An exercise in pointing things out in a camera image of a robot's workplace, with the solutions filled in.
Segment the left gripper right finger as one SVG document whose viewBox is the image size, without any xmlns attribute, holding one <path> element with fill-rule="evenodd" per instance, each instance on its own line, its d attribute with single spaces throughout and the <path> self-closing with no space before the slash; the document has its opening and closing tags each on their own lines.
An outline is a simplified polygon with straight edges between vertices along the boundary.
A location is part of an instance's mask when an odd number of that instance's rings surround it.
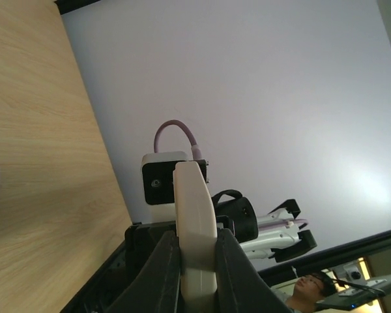
<svg viewBox="0 0 391 313">
<path fill-rule="evenodd" d="M 216 312 L 291 311 L 259 276 L 229 229 L 218 230 L 215 272 Z"/>
</svg>

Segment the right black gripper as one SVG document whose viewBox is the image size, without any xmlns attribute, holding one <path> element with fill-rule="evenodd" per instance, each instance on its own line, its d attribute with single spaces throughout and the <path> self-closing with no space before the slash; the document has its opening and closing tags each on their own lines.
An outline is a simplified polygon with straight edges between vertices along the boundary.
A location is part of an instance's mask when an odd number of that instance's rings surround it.
<svg viewBox="0 0 391 313">
<path fill-rule="evenodd" d="M 199 221 L 190 223 L 184 229 L 178 228 L 174 220 L 131 226 L 125 232 L 126 258 L 141 269 L 165 232 L 172 231 L 179 240 L 183 267 L 213 271 L 215 245 L 222 228 L 234 233 L 233 219 L 226 215 L 217 216 L 216 230 L 213 230 L 211 221 L 207 226 L 202 226 Z"/>
</svg>

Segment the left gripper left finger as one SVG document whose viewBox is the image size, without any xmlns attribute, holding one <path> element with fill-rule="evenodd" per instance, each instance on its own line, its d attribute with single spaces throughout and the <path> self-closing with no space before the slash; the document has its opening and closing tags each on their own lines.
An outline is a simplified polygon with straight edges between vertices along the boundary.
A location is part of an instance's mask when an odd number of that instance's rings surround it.
<svg viewBox="0 0 391 313">
<path fill-rule="evenodd" d="M 134 281 L 107 311 L 176 312 L 180 277 L 179 240 L 173 231 L 167 231 Z"/>
</svg>

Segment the beige phone case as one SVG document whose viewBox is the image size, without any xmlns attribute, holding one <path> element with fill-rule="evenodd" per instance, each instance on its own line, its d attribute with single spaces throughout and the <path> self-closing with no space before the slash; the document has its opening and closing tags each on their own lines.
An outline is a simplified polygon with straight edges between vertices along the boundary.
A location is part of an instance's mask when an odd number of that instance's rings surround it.
<svg viewBox="0 0 391 313">
<path fill-rule="evenodd" d="M 213 312 L 217 290 L 217 225 L 199 164 L 179 162 L 173 172 L 176 227 L 181 251 L 181 295 L 186 312 Z"/>
</svg>

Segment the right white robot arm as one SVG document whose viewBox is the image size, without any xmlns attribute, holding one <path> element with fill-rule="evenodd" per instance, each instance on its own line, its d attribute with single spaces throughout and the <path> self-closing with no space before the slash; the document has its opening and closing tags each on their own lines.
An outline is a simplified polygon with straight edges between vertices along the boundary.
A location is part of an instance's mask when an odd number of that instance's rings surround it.
<svg viewBox="0 0 391 313">
<path fill-rule="evenodd" d="M 175 230 L 185 269 L 213 271 L 218 227 L 229 228 L 250 260 L 296 258 L 316 247 L 307 221 L 298 218 L 300 208 L 288 199 L 269 214 L 258 217 L 241 192 L 223 190 L 211 196 L 205 187 L 180 188 L 175 199 L 176 220 L 144 224 L 126 233 L 127 262 L 139 271 L 165 231 Z"/>
</svg>

